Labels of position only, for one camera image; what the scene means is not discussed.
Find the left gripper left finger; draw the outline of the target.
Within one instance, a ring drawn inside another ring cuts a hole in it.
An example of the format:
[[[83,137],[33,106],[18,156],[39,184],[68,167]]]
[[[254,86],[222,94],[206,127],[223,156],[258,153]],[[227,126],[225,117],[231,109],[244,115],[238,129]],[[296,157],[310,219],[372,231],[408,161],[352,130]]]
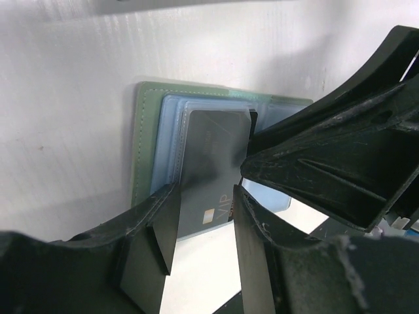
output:
[[[167,184],[68,241],[1,233],[2,313],[158,313],[181,207]]]

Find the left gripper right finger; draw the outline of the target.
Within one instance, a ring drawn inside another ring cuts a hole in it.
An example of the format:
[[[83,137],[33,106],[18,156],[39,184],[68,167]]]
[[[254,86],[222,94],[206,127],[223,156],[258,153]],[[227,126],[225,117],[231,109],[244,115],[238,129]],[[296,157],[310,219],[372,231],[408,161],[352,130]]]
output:
[[[417,313],[418,240],[307,235],[241,186],[233,217],[246,313]]]

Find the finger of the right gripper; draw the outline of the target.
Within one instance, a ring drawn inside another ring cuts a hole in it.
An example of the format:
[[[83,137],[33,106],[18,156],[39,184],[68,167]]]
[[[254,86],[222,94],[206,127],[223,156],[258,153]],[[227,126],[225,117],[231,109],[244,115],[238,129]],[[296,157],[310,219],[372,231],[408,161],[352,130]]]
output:
[[[244,178],[360,231],[418,217],[418,30],[395,26],[344,84],[252,137]]]

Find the green card holder wallet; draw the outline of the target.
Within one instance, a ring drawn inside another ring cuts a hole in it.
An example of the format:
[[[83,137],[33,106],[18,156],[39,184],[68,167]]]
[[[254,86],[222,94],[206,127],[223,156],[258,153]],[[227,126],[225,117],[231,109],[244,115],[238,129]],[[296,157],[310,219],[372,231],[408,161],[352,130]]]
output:
[[[136,99],[131,204],[177,183],[192,111],[248,109],[250,138],[309,106],[310,100],[205,85],[142,82]]]

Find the black white sorting tray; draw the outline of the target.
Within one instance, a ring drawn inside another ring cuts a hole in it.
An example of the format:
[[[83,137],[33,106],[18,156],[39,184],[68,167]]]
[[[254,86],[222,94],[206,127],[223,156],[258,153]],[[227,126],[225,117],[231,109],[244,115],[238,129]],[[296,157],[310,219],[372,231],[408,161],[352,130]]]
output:
[[[99,0],[93,1],[93,11],[99,15],[127,14],[131,12],[142,12],[149,10],[176,9],[180,7],[240,2],[240,0]]]

